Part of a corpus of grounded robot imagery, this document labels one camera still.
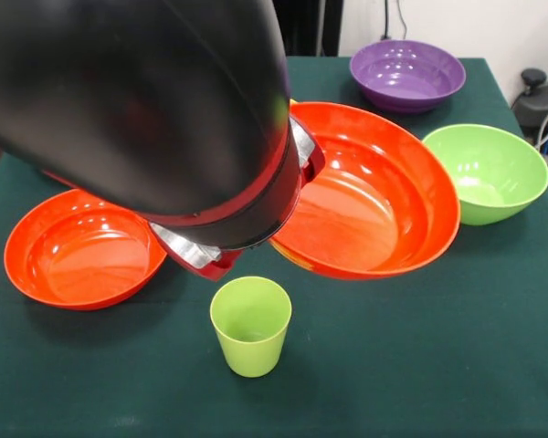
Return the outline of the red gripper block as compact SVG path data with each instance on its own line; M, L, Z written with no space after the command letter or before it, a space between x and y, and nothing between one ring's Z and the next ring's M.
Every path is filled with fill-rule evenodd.
M266 222L264 232L252 237L241 247L232 249L193 242L159 224L149 223L160 245L173 260L188 271L217 281L229 272L242 252L270 239L290 219L300 191L312 182L322 171L325 158L314 137L307 132L299 120L290 117L288 133L288 153L280 165L280 170L256 200L235 215L221 221L231 230L254 231L263 213L274 213L275 217Z

